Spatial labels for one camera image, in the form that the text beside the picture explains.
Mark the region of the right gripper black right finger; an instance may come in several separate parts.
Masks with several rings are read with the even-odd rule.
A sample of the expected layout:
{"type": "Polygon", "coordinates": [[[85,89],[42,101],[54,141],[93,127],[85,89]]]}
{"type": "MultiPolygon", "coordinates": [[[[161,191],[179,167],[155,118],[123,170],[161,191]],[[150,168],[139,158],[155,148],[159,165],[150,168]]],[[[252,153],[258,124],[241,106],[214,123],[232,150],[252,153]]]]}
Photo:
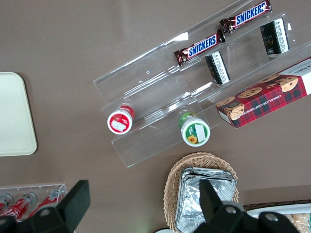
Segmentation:
{"type": "Polygon", "coordinates": [[[283,215],[262,212],[251,217],[236,202],[221,201],[209,180],[200,180],[200,206],[205,222],[196,233],[297,233],[297,228],[283,215]]]}

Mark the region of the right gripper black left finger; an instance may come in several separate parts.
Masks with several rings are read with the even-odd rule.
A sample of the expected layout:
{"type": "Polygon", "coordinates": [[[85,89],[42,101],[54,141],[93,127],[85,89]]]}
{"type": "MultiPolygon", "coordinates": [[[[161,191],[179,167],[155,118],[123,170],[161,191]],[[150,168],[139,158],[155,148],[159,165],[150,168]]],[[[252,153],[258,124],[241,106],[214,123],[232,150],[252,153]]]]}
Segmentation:
{"type": "Polygon", "coordinates": [[[31,218],[16,222],[12,216],[0,218],[2,233],[73,233],[90,207],[88,180],[79,180],[55,207],[46,207],[31,218]]]}

